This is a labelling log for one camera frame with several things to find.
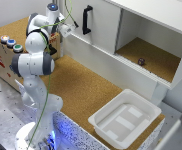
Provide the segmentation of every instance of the brown work surface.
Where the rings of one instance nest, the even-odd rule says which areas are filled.
[[[16,22],[10,23],[4,27],[0,28],[0,38],[3,35],[8,35],[10,39],[15,39],[17,44],[23,46],[25,52],[25,39],[26,39],[26,27],[28,24],[28,17],[18,20]]]
[[[169,82],[172,82],[181,60],[181,58],[140,38],[135,38],[133,41],[116,51],[116,53],[136,64],[138,63],[138,59],[145,59],[145,64],[142,66],[143,68]]]
[[[48,76],[43,76],[42,80],[47,86]],[[111,150],[114,148],[95,133],[88,118],[120,92],[122,89],[68,56],[55,61],[50,93],[62,97],[64,104],[61,111]],[[163,119],[161,114],[127,150],[136,150]]]

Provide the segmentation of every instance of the white wall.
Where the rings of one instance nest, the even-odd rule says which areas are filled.
[[[173,90],[168,91],[164,102],[182,112],[182,80]]]
[[[0,0],[0,27],[37,12],[45,14],[52,0]]]

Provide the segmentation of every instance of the brown box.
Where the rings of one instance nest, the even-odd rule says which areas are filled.
[[[27,22],[28,19],[24,18],[1,27],[0,38],[3,35],[8,35],[10,38],[15,39],[17,44],[22,45],[24,48],[24,53],[27,53],[25,49],[25,30]],[[52,44],[52,46],[57,50],[57,52],[52,55],[52,58],[58,59],[60,57],[60,36],[58,33],[51,35],[49,44]],[[15,53],[12,49],[8,49],[6,45],[0,43],[0,77],[19,91],[19,87],[16,84],[15,79],[20,81],[22,77],[18,77],[17,74],[12,71],[11,62],[14,55]]]

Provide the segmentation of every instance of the door handle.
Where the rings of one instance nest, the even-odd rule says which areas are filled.
[[[84,9],[83,12],[83,34],[88,34],[91,32],[91,30],[87,27],[88,24],[88,11],[93,10],[92,6],[87,6],[87,8]]]

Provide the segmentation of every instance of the empty tray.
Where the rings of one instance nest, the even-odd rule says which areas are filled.
[[[96,133],[109,144],[117,149],[126,149],[160,113],[160,108],[126,89],[88,120]]]

